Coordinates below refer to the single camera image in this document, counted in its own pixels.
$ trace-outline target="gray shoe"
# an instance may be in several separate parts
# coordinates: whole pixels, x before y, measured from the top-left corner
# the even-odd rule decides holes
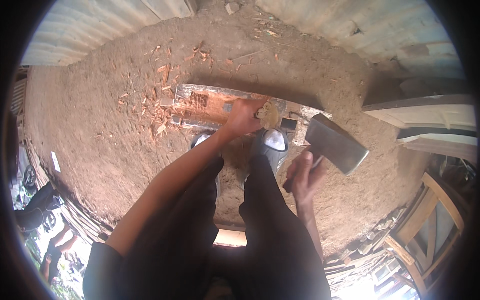
[[[265,155],[268,158],[270,167],[274,175],[278,172],[285,157],[288,153],[288,137],[284,131],[279,129],[261,129],[255,140],[253,141],[252,147],[250,148],[249,159],[256,155]],[[245,181],[247,180],[250,172],[246,170],[242,176],[240,176],[240,187],[244,189]]]
[[[197,134],[192,138],[192,142],[190,142],[190,150],[192,150],[195,146],[209,138],[215,131],[213,130],[206,130],[202,131],[201,133]],[[216,184],[216,197],[220,197],[220,177],[217,175],[215,177],[215,184]]]

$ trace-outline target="axe head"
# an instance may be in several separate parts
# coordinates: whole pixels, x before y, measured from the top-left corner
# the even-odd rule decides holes
[[[314,155],[323,155],[345,175],[350,175],[368,154],[359,142],[322,114],[308,125],[305,140]]]

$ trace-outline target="wooden frame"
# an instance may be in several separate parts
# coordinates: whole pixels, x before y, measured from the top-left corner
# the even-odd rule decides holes
[[[385,243],[393,248],[400,259],[404,262],[406,269],[410,273],[417,292],[421,298],[434,288],[436,280],[434,278],[427,281],[432,271],[435,270],[445,257],[449,254],[453,244],[462,233],[465,223],[460,215],[457,207],[452,202],[443,188],[430,176],[427,172],[423,174],[422,181],[425,189],[420,197],[413,205],[405,220],[396,230],[396,239],[388,237]],[[450,240],[446,240],[444,245],[435,255],[435,242],[437,234],[437,213],[435,207],[441,202],[447,212],[452,217],[454,224]],[[422,228],[423,224],[428,221],[428,241],[426,253],[421,249],[415,240],[415,236]]]

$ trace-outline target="axe handle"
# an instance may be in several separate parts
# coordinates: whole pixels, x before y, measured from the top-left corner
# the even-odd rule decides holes
[[[317,168],[317,166],[322,161],[323,157],[324,157],[323,155],[319,155],[316,153],[313,154],[313,164],[312,164],[312,168],[310,169],[310,174],[312,174],[312,172]],[[287,179],[287,181],[285,181],[285,183],[283,184],[283,188],[287,193],[292,192],[293,178]]]

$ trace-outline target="sleeve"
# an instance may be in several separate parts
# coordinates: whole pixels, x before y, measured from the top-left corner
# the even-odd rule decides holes
[[[122,256],[112,247],[98,242],[92,244],[83,282],[86,300],[119,298],[115,275],[122,260]]]

